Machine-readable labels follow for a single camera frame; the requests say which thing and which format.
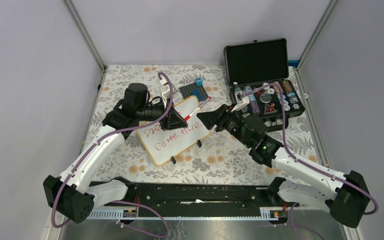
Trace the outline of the white marker pen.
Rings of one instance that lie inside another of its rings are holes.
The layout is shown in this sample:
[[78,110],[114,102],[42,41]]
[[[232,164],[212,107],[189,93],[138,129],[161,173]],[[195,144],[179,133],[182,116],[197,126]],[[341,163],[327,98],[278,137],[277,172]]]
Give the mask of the white marker pen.
[[211,96],[209,96],[206,100],[204,100],[198,107],[196,107],[188,116],[191,117],[195,113],[197,113],[205,104],[207,104],[212,99]]

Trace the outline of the yellow framed whiteboard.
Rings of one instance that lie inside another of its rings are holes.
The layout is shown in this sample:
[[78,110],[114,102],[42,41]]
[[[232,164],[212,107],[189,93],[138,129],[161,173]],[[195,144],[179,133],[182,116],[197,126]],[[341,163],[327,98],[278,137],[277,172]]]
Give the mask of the yellow framed whiteboard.
[[169,162],[172,157],[210,134],[210,131],[198,119],[196,114],[189,117],[186,123],[187,127],[174,130],[164,131],[156,123],[136,131],[156,166]]

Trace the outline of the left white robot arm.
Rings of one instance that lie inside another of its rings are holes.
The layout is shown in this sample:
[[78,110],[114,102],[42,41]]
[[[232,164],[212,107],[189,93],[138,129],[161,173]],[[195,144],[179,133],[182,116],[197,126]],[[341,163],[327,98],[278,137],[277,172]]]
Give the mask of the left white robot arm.
[[140,122],[146,122],[147,127],[162,123],[163,130],[187,126],[174,109],[172,84],[161,82],[159,89],[161,95],[150,99],[145,84],[129,84],[123,99],[106,114],[87,149],[59,176],[46,177],[43,188],[53,218],[60,213],[78,224],[96,207],[114,201],[124,206],[134,202],[134,190],[118,178],[94,186],[91,182],[109,155],[141,127]]

